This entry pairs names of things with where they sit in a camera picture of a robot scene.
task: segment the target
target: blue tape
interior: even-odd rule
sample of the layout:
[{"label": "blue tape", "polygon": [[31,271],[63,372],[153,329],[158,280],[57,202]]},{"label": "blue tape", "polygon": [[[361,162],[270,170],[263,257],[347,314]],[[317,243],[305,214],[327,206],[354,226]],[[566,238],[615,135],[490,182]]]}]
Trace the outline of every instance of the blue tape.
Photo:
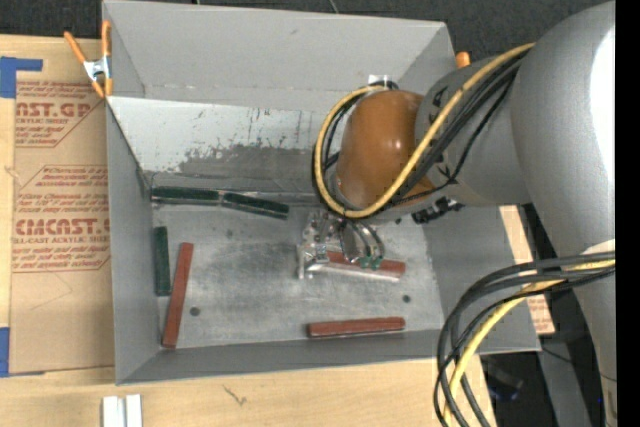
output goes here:
[{"label": "blue tape", "polygon": [[16,97],[18,71],[42,71],[42,59],[0,57],[0,98]]},{"label": "blue tape", "polygon": [[0,377],[9,376],[9,328],[0,327]]}]

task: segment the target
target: black connector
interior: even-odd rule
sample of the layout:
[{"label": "black connector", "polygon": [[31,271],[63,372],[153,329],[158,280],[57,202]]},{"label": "black connector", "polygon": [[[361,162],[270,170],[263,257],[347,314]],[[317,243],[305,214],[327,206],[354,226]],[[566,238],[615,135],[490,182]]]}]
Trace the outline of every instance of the black connector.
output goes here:
[{"label": "black connector", "polygon": [[458,203],[453,199],[449,199],[443,196],[442,198],[438,199],[432,206],[427,207],[424,210],[414,212],[413,214],[411,214],[411,217],[416,224],[427,224],[442,217],[447,212],[457,212],[462,207],[464,207],[462,203]]}]

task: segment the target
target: orange clip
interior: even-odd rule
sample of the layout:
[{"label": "orange clip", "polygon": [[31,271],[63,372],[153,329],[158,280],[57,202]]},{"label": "orange clip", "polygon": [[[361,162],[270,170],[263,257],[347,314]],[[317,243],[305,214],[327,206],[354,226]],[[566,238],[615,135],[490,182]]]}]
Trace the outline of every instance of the orange clip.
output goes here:
[{"label": "orange clip", "polygon": [[458,52],[456,54],[456,65],[458,68],[464,68],[465,66],[469,66],[471,64],[471,56],[469,52]]},{"label": "orange clip", "polygon": [[[104,98],[105,94],[110,96],[113,93],[113,79],[111,78],[111,22],[104,20],[102,22],[102,57],[97,61],[87,61],[84,52],[78,45],[73,35],[65,31],[64,39],[67,40],[74,55],[84,66],[87,75],[91,79],[91,86],[100,98]],[[104,75],[104,88],[98,82],[98,75]]]}]

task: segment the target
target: brown motor housing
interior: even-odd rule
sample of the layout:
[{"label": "brown motor housing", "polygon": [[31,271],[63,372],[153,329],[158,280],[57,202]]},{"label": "brown motor housing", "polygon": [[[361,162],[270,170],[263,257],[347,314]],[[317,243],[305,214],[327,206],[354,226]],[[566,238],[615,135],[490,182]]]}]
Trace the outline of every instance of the brown motor housing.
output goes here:
[{"label": "brown motor housing", "polygon": [[[423,96],[380,91],[358,102],[347,121],[336,164],[336,183],[356,208],[375,203],[415,150],[414,125]],[[433,188],[425,177],[406,196]]]}]

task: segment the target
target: red wooden block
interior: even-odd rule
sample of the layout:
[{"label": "red wooden block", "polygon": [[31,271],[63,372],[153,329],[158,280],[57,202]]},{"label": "red wooden block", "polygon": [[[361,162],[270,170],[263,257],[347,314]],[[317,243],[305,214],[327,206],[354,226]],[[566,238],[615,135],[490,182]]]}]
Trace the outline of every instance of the red wooden block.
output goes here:
[{"label": "red wooden block", "polygon": [[173,279],[173,291],[171,292],[171,299],[169,300],[169,312],[167,313],[167,322],[165,323],[164,334],[162,335],[162,346],[165,349],[175,349],[178,344],[180,322],[182,321],[182,308],[187,292],[192,258],[193,244],[189,242],[180,244],[178,265]]}]

